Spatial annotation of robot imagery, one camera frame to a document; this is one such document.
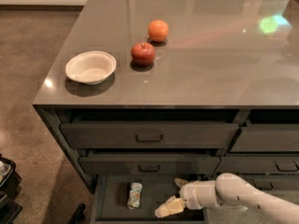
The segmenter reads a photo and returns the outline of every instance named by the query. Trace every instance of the table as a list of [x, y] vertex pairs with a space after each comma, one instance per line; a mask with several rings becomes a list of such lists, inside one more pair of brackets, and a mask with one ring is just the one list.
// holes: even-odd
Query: table
[[[259, 189], [298, 189], [298, 8], [298, 0], [88, 0], [33, 105], [100, 197], [94, 223], [156, 223], [149, 210], [178, 192], [178, 175], [231, 172]], [[140, 68], [131, 47], [148, 41], [156, 19], [169, 36], [153, 44], [154, 65]], [[113, 55], [114, 74], [95, 86], [66, 78], [66, 63], [90, 50]], [[144, 206], [128, 213], [136, 180]], [[205, 223], [205, 212], [171, 218]]]

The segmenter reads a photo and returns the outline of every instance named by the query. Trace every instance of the concrete floor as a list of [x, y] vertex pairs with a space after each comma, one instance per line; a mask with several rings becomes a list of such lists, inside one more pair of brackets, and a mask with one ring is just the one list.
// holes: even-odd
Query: concrete floor
[[[32, 108], [78, 12], [0, 11], [0, 153], [22, 177], [15, 224], [67, 223], [79, 203], [90, 222], [93, 196]], [[276, 195], [296, 202], [298, 192]], [[208, 211], [210, 224], [270, 223], [256, 210]]]

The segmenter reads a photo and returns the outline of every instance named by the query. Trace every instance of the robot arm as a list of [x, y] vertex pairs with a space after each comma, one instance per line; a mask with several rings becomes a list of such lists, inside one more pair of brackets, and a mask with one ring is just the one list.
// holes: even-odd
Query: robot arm
[[299, 206], [254, 188], [237, 175], [222, 174], [216, 181], [176, 180], [180, 198], [172, 197], [155, 212], [166, 217], [189, 209], [261, 210], [275, 223], [299, 223]]

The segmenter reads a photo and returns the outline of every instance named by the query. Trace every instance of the brown floor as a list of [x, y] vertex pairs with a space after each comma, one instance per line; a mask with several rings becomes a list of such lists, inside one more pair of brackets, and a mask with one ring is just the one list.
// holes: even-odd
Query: brown floor
[[[32, 102], [67, 38], [78, 12], [0, 11], [0, 153], [17, 163], [22, 177], [15, 224], [67, 223], [79, 203], [93, 196], [38, 117]], [[296, 202], [298, 192], [276, 195]], [[208, 210], [210, 224], [270, 223], [257, 210]]]

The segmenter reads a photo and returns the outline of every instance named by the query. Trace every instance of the apple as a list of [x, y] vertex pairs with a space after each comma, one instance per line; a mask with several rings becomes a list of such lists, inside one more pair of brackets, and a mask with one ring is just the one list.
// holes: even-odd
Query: apple
[[131, 49], [134, 63], [138, 65], [150, 65], [155, 59], [156, 51], [150, 43], [136, 43]]
[[155, 42], [163, 42], [168, 35], [168, 24], [162, 20], [155, 20], [148, 27], [149, 38]]

